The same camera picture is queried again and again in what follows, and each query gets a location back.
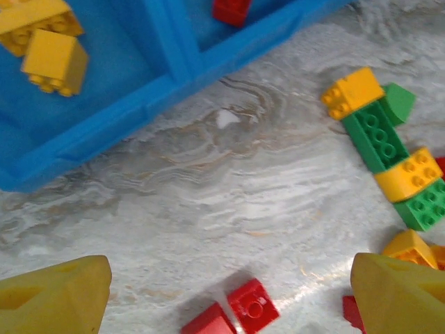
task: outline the red block in bin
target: red block in bin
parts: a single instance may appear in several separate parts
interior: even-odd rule
[[[220,304],[214,303],[181,329],[181,334],[236,334]]]
[[[363,334],[366,334],[362,316],[360,315],[354,296],[343,296],[343,317],[348,320],[353,327],[360,329]]]
[[[257,279],[233,291],[227,300],[246,334],[257,333],[280,316]]]
[[[213,17],[241,28],[248,16],[252,0],[215,0],[213,4]]]
[[[444,172],[444,174],[442,175],[442,179],[444,179],[445,181],[445,157],[436,158],[436,162],[439,165],[440,169],[442,169],[442,172]]]

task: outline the yellow toy block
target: yellow toy block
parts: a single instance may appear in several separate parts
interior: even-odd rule
[[[431,246],[432,254],[434,255],[437,266],[439,270],[445,270],[445,247],[444,246],[438,246],[434,245]]]
[[[445,333],[445,271],[359,253],[350,281],[368,334]]]
[[[430,247],[413,230],[396,235],[382,254],[437,269],[437,262]]]
[[[372,70],[360,70],[338,80],[321,97],[322,103],[329,108],[329,115],[341,120],[354,111],[385,96]]]
[[[79,94],[88,55],[77,38],[36,30],[22,64],[29,81],[46,93],[55,90],[66,97]]]
[[[391,169],[375,174],[374,178],[388,200],[395,203],[415,196],[442,175],[428,148],[421,148]]]
[[[17,57],[25,55],[36,29],[70,36],[83,33],[71,7],[63,0],[21,1],[0,12],[0,43]]]
[[[0,334],[95,334],[110,294],[105,256],[0,280]]]

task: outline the green sloped block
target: green sloped block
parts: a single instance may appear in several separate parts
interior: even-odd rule
[[[379,99],[393,126],[406,123],[416,102],[416,95],[396,83],[383,86],[386,95]]]

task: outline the building block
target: building block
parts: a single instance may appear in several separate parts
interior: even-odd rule
[[[430,247],[432,254],[437,261],[437,267],[439,270],[445,270],[445,247],[433,245]]]
[[[110,294],[105,256],[0,281],[0,334],[98,333]]]
[[[373,174],[384,172],[410,156],[378,102],[341,122]]]
[[[213,17],[221,22],[241,28],[249,13],[252,0],[215,0]]]
[[[445,271],[359,253],[350,281],[368,334],[445,333]]]
[[[437,262],[430,247],[413,230],[407,230],[385,247],[383,255],[437,269]]]
[[[429,230],[445,217],[445,181],[438,179],[415,197],[394,203],[394,208],[408,228]]]
[[[227,300],[246,334],[258,333],[280,316],[257,279],[233,291]]]
[[[421,148],[391,169],[375,174],[374,178],[388,200],[395,203],[414,197],[442,175],[428,148]]]
[[[442,179],[445,181],[445,157],[436,158],[437,165],[439,165],[440,169],[443,172]]]
[[[22,64],[29,81],[46,93],[57,90],[70,97],[79,94],[88,64],[88,55],[77,38],[36,30]]]
[[[322,95],[321,101],[329,108],[332,118],[342,120],[384,95],[372,70],[363,67],[338,80]]]
[[[25,55],[36,29],[70,36],[83,33],[71,7],[63,0],[22,1],[0,12],[0,43],[14,56]]]
[[[214,303],[181,329],[181,334],[236,334],[220,304]]]
[[[394,127],[406,123],[409,118],[414,103],[416,103],[416,95],[409,90],[400,87],[396,83],[390,83],[383,86],[385,96],[379,102],[388,115]]]
[[[343,296],[343,317],[350,322],[352,327],[358,328],[362,334],[366,334],[354,296]]]

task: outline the gray marble surface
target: gray marble surface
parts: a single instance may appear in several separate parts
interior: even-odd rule
[[[104,254],[101,333],[150,334],[254,276],[282,314],[263,333],[359,333],[341,314],[353,256],[405,226],[318,97],[371,66],[418,95],[408,148],[445,155],[444,10],[362,1],[44,189],[0,192],[0,278]],[[422,237],[445,244],[444,222]]]

